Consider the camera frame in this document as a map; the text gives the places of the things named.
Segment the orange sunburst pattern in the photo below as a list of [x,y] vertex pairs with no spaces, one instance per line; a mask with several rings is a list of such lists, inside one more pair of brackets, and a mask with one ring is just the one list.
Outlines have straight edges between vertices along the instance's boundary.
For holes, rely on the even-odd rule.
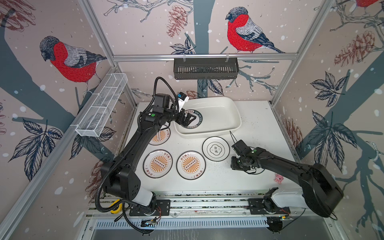
[[161,130],[160,132],[158,132],[156,134],[156,136],[154,136],[152,138],[152,141],[154,142],[161,142],[164,140],[164,138],[166,137],[167,133],[165,132],[165,130]]
[[184,172],[194,174],[200,167],[200,161],[196,157],[189,156],[183,160],[182,166]]
[[151,169],[154,172],[162,172],[168,166],[168,160],[164,156],[156,156],[151,161]]

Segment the small pink figure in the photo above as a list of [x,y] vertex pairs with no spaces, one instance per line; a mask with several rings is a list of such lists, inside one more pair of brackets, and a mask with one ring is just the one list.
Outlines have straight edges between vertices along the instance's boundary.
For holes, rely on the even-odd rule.
[[284,177],[281,176],[280,174],[275,173],[275,182],[278,184],[281,184],[281,182],[284,180]]

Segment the white wire basket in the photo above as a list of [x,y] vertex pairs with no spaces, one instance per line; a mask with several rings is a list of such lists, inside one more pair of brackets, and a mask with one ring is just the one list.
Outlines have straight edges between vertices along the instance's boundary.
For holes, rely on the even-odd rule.
[[122,93],[127,76],[124,73],[112,73],[107,83],[98,93],[95,101],[76,127],[80,136],[99,137],[108,118]]

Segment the bird's red breast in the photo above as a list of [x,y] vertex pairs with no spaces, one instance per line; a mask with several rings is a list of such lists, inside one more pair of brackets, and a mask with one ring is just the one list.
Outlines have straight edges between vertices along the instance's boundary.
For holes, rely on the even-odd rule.
[[64,64],[68,57],[68,51],[62,42],[57,43],[53,47],[56,60],[51,63],[61,72],[68,80],[73,82],[87,82],[96,72],[96,63],[89,64],[82,68],[71,68]]
[[356,6],[358,7],[368,7],[369,5],[374,4],[378,0],[356,0]]
[[232,46],[234,46],[238,51],[250,51],[253,52],[255,49],[262,47],[263,45],[258,43],[252,43],[241,38],[237,32],[236,28],[244,26],[248,21],[249,16],[242,14],[238,16],[233,23],[228,21],[228,41]]

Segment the bird's black head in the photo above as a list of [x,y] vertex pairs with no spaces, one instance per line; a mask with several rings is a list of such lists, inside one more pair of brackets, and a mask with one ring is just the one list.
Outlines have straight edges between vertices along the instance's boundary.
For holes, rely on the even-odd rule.
[[233,23],[238,16],[243,15],[243,14],[248,15],[248,11],[245,7],[235,7],[229,11],[229,13],[225,19],[229,20],[229,22]]
[[60,41],[54,36],[48,36],[42,40],[42,42],[40,43],[40,51],[44,61],[46,61],[47,59],[51,61],[56,60],[53,47],[59,42]]

